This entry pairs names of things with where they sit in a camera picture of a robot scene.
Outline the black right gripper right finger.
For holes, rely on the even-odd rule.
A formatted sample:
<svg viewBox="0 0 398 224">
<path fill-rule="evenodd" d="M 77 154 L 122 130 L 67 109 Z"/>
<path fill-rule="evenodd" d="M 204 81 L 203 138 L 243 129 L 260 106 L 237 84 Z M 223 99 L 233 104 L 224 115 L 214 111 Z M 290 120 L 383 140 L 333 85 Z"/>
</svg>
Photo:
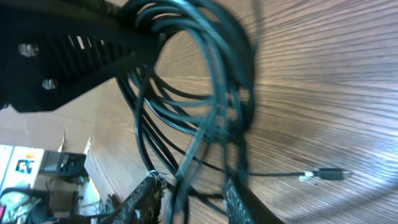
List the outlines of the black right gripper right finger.
<svg viewBox="0 0 398 224">
<path fill-rule="evenodd" d="M 229 224 L 284 224 L 237 177 L 229 178 L 224 201 Z"/>
</svg>

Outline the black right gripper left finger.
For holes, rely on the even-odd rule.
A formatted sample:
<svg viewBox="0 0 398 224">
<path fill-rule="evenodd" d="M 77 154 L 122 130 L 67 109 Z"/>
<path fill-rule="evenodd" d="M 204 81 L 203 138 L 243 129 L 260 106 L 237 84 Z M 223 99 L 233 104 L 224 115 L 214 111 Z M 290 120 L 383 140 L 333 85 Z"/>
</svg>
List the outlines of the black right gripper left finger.
<svg viewBox="0 0 398 224">
<path fill-rule="evenodd" d="M 164 196 L 165 179 L 149 172 L 125 201 L 101 224 L 157 224 Z"/>
</svg>

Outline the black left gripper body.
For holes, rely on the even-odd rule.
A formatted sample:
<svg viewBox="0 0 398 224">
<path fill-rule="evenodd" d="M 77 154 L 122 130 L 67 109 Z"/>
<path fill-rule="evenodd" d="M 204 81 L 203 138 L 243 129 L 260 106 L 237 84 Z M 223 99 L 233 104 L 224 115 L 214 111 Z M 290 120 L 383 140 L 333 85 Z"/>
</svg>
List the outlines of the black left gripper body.
<svg viewBox="0 0 398 224">
<path fill-rule="evenodd" d="M 106 1 L 1 1 L 1 108 L 54 111 L 156 63 L 159 40 Z"/>
</svg>

